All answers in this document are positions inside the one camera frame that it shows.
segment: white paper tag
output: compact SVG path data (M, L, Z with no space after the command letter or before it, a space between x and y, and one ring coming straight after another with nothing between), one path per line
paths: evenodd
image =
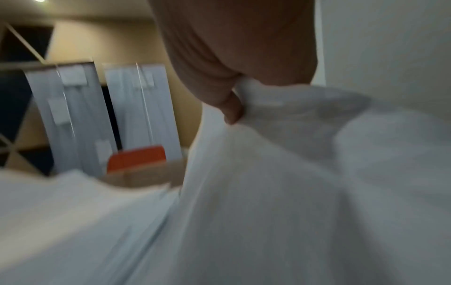
M97 157L101 164L107 163L109 158L113 155L113 149L107 139L100 139L95 142L95 149Z
M86 86L85 69L82 65L61 66L58 68L64 86Z
M132 81L133 81L133 87L135 89L141 89L141 85L142 85L142 88L144 88L144 89L155 86L154 76L150 72L148 72L146 74L142 74L140 72L140 76L138 76L138 74L136 74L136 76L134 76L132 78Z
M70 114L64 98L50 98L47 101L55 124L70 123Z

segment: hanging plastic-wrapped panel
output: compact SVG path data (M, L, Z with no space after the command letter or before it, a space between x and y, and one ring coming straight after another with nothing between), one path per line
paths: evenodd
M168 161L182 159L165 67L106 67L105 77L124 150L162 145Z
M26 72L58 173L80 169L106 172L117 152L108 111L93 63Z

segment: ceiling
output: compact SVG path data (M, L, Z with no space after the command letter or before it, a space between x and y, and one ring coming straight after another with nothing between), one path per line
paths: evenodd
M0 19L14 17L151 18L147 0L0 0Z

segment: red object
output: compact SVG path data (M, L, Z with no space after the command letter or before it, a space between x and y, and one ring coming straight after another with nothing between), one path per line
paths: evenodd
M110 157L107 173L164 161L166 161L166 153L164 152L163 146L151 146L130 151L120 151Z

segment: yellow wall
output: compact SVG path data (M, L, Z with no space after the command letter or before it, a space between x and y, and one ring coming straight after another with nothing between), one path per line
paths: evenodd
M180 144L190 146L201 118L201 104L183 86L152 22L56 21L47 52L51 62L92 58L105 83L103 64L163 63L166 66Z

